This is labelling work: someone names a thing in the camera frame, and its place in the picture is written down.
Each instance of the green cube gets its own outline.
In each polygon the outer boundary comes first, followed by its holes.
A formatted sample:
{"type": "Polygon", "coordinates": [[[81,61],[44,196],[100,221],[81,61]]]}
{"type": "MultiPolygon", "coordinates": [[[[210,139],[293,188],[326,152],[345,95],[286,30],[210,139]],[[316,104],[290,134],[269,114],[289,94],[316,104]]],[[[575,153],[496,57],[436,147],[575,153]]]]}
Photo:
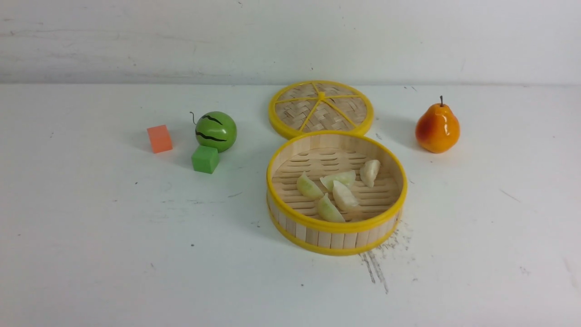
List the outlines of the green cube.
{"type": "Polygon", "coordinates": [[[218,149],[216,148],[200,145],[192,154],[193,169],[197,172],[211,174],[219,162],[220,157],[218,157],[218,149]]]}

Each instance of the bamboo steamer lid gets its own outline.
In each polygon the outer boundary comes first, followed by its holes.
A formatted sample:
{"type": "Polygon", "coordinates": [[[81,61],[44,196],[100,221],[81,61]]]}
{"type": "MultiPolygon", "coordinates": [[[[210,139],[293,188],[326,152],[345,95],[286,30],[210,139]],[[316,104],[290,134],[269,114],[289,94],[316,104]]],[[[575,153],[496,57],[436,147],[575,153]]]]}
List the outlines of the bamboo steamer lid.
{"type": "Polygon", "coordinates": [[[373,122],[373,107],[353,87],[334,81],[304,81],[274,95],[268,116],[272,127],[287,139],[322,130],[365,135],[373,122]]]}

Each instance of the foam block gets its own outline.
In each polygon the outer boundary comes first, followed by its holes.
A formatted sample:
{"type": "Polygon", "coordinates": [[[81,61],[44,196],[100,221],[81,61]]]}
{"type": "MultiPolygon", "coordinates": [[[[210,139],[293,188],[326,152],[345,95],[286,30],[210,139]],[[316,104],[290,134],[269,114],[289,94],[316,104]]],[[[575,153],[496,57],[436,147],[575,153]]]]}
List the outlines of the foam block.
{"type": "Polygon", "coordinates": [[[173,149],[171,145],[170,132],[167,131],[166,125],[150,127],[147,129],[149,142],[153,153],[160,153],[173,149]]]}
{"type": "Polygon", "coordinates": [[[193,169],[197,172],[211,174],[218,167],[219,162],[220,157],[216,148],[200,145],[192,154],[193,169]]]}

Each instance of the white table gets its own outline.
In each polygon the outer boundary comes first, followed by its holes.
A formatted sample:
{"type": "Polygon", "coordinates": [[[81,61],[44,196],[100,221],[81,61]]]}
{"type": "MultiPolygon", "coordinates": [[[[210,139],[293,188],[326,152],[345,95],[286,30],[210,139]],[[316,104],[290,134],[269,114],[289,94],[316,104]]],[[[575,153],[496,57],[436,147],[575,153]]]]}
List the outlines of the white table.
{"type": "Polygon", "coordinates": [[[381,248],[327,257],[268,217],[280,87],[0,86],[0,325],[580,326],[581,88],[357,88],[406,210],[381,248]],[[414,124],[439,95],[462,136],[433,155],[414,124]],[[238,141],[196,173],[189,111],[214,110],[238,141]]]}

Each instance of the bamboo steamer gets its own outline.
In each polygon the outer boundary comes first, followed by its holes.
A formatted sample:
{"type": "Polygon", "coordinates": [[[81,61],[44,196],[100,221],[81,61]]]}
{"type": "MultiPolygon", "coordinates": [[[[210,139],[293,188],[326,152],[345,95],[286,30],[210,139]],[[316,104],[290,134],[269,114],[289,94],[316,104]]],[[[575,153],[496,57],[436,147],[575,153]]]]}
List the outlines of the bamboo steamer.
{"type": "MultiPolygon", "coordinates": [[[[267,169],[267,202],[273,224],[287,239],[313,252],[353,255],[382,244],[395,230],[407,193],[407,178],[399,160],[376,141],[346,131],[317,131],[287,141],[267,169]],[[381,163],[375,185],[369,188],[359,169],[371,159],[381,163]],[[352,192],[360,206],[343,213],[345,223],[319,218],[316,202],[296,188],[306,172],[321,190],[320,177],[355,170],[352,192]]],[[[332,194],[329,198],[335,204],[332,194]]]]}
{"type": "Polygon", "coordinates": [[[268,106],[272,127],[287,139],[312,131],[340,130],[364,135],[373,122],[367,97],[334,81],[303,81],[281,89],[268,106]]]}

